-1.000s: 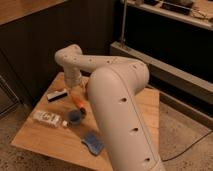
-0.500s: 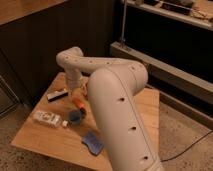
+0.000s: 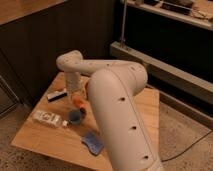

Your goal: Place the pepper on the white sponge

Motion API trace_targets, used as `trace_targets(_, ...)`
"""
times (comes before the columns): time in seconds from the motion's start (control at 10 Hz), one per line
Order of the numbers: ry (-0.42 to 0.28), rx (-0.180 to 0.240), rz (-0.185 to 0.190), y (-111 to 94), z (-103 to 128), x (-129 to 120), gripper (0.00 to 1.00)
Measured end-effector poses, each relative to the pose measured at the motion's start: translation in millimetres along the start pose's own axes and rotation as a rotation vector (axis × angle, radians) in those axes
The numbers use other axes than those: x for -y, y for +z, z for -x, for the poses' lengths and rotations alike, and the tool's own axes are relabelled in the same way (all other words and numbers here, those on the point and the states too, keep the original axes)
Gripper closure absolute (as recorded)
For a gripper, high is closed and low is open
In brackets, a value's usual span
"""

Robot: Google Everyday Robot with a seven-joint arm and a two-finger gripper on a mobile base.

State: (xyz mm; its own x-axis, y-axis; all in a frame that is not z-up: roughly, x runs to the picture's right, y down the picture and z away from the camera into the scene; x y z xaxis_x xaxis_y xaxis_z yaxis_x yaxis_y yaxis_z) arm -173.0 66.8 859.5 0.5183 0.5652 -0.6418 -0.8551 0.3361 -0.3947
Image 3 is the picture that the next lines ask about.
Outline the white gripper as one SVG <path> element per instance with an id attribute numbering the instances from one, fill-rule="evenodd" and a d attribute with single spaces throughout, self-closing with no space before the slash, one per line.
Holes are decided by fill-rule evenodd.
<path id="1" fill-rule="evenodd" d="M 78 72 L 66 72 L 65 73 L 66 89 L 68 93 L 68 100 L 73 103 L 73 95 L 81 95 L 86 100 L 86 93 L 83 89 L 83 82 L 81 75 Z"/>

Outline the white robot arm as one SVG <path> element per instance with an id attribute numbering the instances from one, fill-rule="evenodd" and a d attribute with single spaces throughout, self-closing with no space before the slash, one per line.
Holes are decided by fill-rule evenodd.
<path id="1" fill-rule="evenodd" d="M 125 60 L 86 60 L 77 50 L 59 56 L 56 64 L 66 79 L 74 73 L 90 78 L 87 97 L 114 171 L 164 171 L 134 103 L 134 96 L 148 80 L 143 65 Z"/>

